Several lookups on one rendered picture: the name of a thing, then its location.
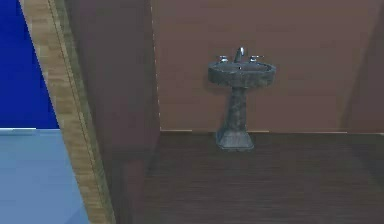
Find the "silver sink faucet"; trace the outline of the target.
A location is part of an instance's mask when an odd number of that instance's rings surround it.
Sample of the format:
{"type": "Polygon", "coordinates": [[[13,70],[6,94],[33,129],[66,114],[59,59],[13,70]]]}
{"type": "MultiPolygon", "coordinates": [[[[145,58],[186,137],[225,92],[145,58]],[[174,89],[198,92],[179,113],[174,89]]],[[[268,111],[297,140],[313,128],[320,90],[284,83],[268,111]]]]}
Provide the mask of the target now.
{"type": "MultiPolygon", "coordinates": [[[[242,61],[242,59],[245,57],[246,55],[246,50],[244,47],[239,47],[236,51],[236,54],[234,56],[234,59],[233,59],[233,62],[234,63],[240,63],[242,61]]],[[[262,55],[251,55],[249,57],[249,62],[250,63],[257,63],[259,59],[262,58],[262,55]]],[[[229,61],[228,57],[225,56],[225,55],[221,55],[219,57],[219,62],[220,63],[227,63],[229,61]]]]}

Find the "dark stone pedestal sink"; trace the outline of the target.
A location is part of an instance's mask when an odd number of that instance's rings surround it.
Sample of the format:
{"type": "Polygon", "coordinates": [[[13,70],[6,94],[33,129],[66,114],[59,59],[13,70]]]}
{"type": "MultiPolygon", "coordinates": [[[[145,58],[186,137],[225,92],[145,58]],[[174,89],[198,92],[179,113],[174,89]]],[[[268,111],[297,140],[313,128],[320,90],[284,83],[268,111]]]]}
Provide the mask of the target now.
{"type": "Polygon", "coordinates": [[[213,62],[208,65],[208,80],[231,88],[225,120],[215,135],[220,149],[248,151],[254,148],[246,127],[246,91],[270,86],[275,74],[274,65],[261,62],[213,62]]]}

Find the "light wooden door frame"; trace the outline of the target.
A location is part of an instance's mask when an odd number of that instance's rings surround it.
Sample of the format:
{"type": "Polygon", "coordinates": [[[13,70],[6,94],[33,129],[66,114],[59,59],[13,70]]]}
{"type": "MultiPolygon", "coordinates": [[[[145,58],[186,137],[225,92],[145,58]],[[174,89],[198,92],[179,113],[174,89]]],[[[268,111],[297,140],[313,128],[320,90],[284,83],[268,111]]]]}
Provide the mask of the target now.
{"type": "Polygon", "coordinates": [[[64,0],[18,0],[90,224],[117,224],[64,0]]]}

